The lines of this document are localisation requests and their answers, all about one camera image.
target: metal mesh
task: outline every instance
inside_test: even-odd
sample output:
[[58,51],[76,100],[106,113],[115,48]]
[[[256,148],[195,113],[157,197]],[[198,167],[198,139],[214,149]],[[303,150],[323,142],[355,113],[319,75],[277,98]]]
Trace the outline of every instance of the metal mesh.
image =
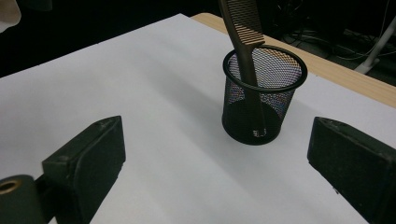
[[[236,54],[224,59],[228,78],[225,86],[222,122],[234,139],[261,145],[274,140],[281,128],[295,89],[306,79],[306,67],[297,56],[279,48],[259,47],[252,52],[258,87],[242,83]],[[260,95],[264,117],[264,131],[255,130],[255,118],[249,113],[245,92]]]

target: black mesh pen holder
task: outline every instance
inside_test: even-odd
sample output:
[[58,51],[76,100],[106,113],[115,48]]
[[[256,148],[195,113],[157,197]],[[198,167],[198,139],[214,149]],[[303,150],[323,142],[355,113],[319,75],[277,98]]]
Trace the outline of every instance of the black mesh pen holder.
[[[227,79],[222,125],[228,135],[241,143],[263,145],[279,135],[291,98],[305,82],[307,69],[297,55],[273,46],[255,48],[252,58],[258,86],[241,80],[234,50],[224,58]],[[259,103],[253,105],[247,95],[257,96]]]

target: table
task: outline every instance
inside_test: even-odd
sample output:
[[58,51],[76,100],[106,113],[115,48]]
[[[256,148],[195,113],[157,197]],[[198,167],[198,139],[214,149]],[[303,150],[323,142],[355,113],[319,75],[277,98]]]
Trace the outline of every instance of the table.
[[0,178],[39,177],[68,140],[121,115],[126,162],[92,223],[366,223],[308,164],[313,118],[396,147],[395,108],[311,70],[279,137],[240,144],[221,126],[231,49],[176,15],[1,78]]
[[[201,13],[192,18],[218,31],[225,34],[227,33],[222,18],[213,14]],[[396,107],[396,87],[394,86],[367,77],[339,64],[319,58],[316,55],[287,45],[270,36],[265,37],[265,44],[278,46],[297,54],[305,61],[308,70],[317,76],[324,77],[338,85],[344,86],[384,104]]]

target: comb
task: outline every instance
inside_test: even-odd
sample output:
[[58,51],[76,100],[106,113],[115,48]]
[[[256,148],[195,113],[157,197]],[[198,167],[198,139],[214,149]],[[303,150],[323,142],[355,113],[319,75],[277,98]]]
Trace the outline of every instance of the comb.
[[[219,7],[236,52],[241,80],[250,86],[257,87],[252,52],[265,41],[256,1],[219,0]],[[248,113],[252,117],[253,132],[257,137],[263,136],[265,124],[260,94],[245,90],[245,98]]]

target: dark background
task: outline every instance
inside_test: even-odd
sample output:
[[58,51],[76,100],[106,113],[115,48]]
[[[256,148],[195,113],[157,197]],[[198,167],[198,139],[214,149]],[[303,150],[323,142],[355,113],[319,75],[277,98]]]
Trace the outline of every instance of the dark background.
[[[310,17],[336,42],[347,27],[361,33],[378,33],[387,0],[257,2],[266,35],[280,38]],[[21,22],[0,34],[0,77],[177,13],[192,16],[209,12],[220,16],[217,0],[52,0],[51,11],[32,10],[22,0],[19,5]],[[390,1],[389,8],[395,11],[395,5],[395,1]]]

